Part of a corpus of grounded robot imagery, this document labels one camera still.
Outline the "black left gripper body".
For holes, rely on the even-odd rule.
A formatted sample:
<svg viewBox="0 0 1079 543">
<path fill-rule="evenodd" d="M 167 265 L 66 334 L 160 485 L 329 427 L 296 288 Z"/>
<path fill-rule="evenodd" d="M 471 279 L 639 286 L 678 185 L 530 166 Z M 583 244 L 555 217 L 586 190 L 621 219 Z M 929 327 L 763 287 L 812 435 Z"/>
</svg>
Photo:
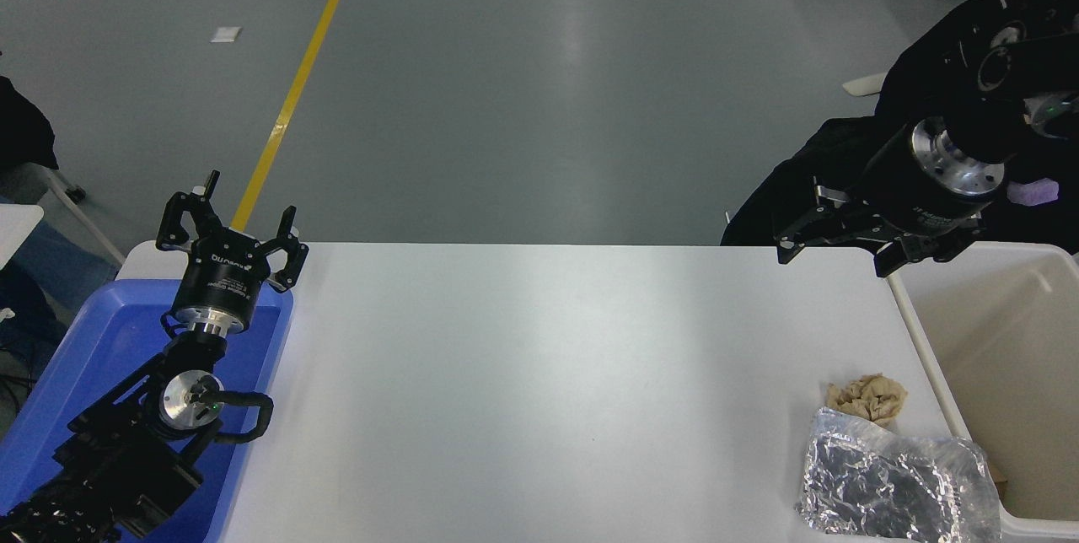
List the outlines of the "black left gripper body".
<svg viewBox="0 0 1079 543">
<path fill-rule="evenodd" d="M 259 240 L 219 229 L 193 243 L 173 316 L 189 320 L 196 311 L 217 311 L 234 321 L 251 321 L 268 277 L 267 253 Z"/>
</svg>

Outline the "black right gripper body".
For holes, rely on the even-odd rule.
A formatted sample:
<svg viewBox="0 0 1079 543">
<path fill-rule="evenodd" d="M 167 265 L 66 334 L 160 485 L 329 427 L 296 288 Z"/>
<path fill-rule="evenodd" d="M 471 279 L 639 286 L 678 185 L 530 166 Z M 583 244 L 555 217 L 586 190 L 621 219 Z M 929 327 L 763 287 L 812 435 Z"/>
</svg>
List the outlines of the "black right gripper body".
<svg viewBox="0 0 1079 543">
<path fill-rule="evenodd" d="M 856 194 L 900 231 L 935 237 L 987 205 L 987 165 L 947 133 L 900 133 L 871 158 Z"/>
</svg>

